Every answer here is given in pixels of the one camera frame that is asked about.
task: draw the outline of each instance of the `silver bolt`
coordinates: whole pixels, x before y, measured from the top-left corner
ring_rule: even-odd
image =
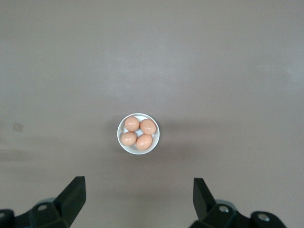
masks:
[[[223,205],[219,207],[219,210],[220,210],[221,212],[223,212],[223,213],[228,213],[228,212],[229,212],[228,207],[223,206]]]
[[[266,214],[262,214],[261,213],[261,214],[258,214],[257,216],[262,221],[265,221],[265,222],[269,222],[270,221],[270,218]]]
[[[40,207],[38,207],[37,211],[42,211],[45,210],[47,207],[47,205],[41,205]]]

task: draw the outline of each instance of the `white bowl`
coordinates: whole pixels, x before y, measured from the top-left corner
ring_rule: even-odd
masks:
[[[136,148],[136,144],[134,144],[133,146],[124,146],[124,145],[122,144],[122,135],[123,135],[123,133],[126,133],[126,132],[128,131],[128,130],[125,128],[125,126],[124,126],[124,122],[125,122],[125,120],[126,120],[128,117],[131,117],[131,116],[132,116],[132,117],[135,117],[136,119],[138,119],[139,122],[142,121],[142,120],[144,120],[144,119],[149,119],[149,120],[152,120],[152,121],[155,123],[156,132],[152,135],[153,141],[152,141],[151,146],[150,146],[147,150],[144,150],[144,151],[138,150],[138,149]],[[141,129],[138,129],[135,133],[136,133],[137,137],[139,137],[139,136],[141,136],[141,135],[143,134],[143,132],[141,131]],[[118,138],[119,144],[120,144],[126,151],[128,151],[129,153],[132,153],[132,154],[145,154],[145,153],[149,153],[151,150],[153,150],[153,149],[156,147],[156,145],[157,145],[157,143],[158,143],[158,141],[159,141],[159,139],[160,139],[160,129],[159,129],[159,127],[158,127],[156,121],[153,120],[152,117],[150,117],[150,116],[148,116],[148,115],[146,115],[146,114],[142,114],[142,113],[134,113],[134,114],[131,114],[131,115],[126,116],[126,117],[120,122],[120,124],[119,124],[119,126],[118,126],[118,129],[117,129],[117,138]]]

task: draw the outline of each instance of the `gray surface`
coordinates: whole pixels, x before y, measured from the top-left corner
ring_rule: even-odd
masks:
[[[73,228],[186,228],[194,177],[304,224],[304,2],[0,2],[0,207],[85,175]],[[159,145],[128,154],[131,113]],[[23,132],[13,131],[13,124]]]

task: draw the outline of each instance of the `bowl of eggs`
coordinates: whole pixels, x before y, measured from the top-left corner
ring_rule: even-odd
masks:
[[[160,138],[156,121],[142,113],[126,116],[117,130],[119,144],[132,154],[145,154],[153,150]]]

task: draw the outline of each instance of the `egg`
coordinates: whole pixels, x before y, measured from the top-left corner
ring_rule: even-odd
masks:
[[[128,131],[135,132],[139,128],[139,121],[135,117],[131,116],[125,120],[124,126]]]
[[[152,120],[145,119],[141,121],[140,129],[144,134],[154,134],[156,132],[156,126],[155,123]]]
[[[122,144],[132,146],[137,140],[137,135],[134,132],[126,132],[122,135]]]
[[[140,151],[147,150],[152,144],[153,138],[151,135],[142,134],[136,141],[136,148]]]

